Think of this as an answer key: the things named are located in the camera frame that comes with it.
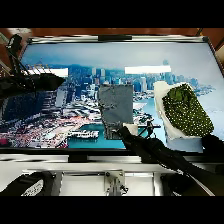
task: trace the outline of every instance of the white cloth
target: white cloth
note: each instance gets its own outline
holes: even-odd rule
[[[181,83],[174,84],[174,85],[168,85],[165,81],[157,81],[154,83],[154,101],[155,101],[156,112],[158,114],[158,117],[163,120],[163,124],[166,129],[167,135],[171,140],[173,140],[175,138],[185,138],[185,139],[201,138],[198,136],[185,135],[181,130],[173,127],[172,124],[170,123],[169,119],[166,117],[162,98],[167,95],[167,93],[170,91],[170,89],[178,87],[182,84],[189,85],[186,82],[181,82]]]

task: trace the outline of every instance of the screen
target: screen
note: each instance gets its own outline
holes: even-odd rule
[[[167,145],[163,122],[154,105],[153,84],[187,82],[211,118],[212,134],[224,140],[224,79],[207,43],[108,42],[28,45],[21,62],[42,64],[51,72],[67,72],[56,91],[12,97],[2,107],[1,141],[10,147],[124,148],[121,140],[106,140],[98,109],[100,84],[133,85],[133,119],[141,125],[153,117],[157,138]],[[167,66],[170,72],[125,74],[125,67]],[[186,147],[185,151],[202,152]]]

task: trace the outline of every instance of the green bag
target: green bag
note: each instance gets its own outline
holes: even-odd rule
[[[209,116],[189,85],[172,88],[163,99],[166,117],[186,136],[206,136],[214,130]]]

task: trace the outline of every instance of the gray cloth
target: gray cloth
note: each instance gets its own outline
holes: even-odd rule
[[[120,139],[116,130],[123,123],[133,124],[133,86],[100,85],[98,103],[106,139]]]

